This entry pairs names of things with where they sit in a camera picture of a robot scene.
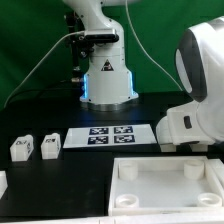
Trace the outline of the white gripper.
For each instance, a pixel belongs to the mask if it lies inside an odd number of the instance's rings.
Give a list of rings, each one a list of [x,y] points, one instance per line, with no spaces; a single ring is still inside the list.
[[[156,137],[162,152],[175,152],[176,146],[173,144],[168,118],[163,117],[156,126]]]

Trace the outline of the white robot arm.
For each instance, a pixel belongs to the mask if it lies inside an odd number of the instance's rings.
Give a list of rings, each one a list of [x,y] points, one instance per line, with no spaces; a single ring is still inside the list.
[[[106,17],[105,6],[136,0],[63,0],[84,29],[77,37],[89,43],[89,68],[80,101],[96,110],[116,110],[138,98],[126,67],[124,30]],[[164,151],[191,144],[195,151],[224,142],[224,17],[188,28],[175,51],[175,66],[189,103],[170,108],[151,133]]]

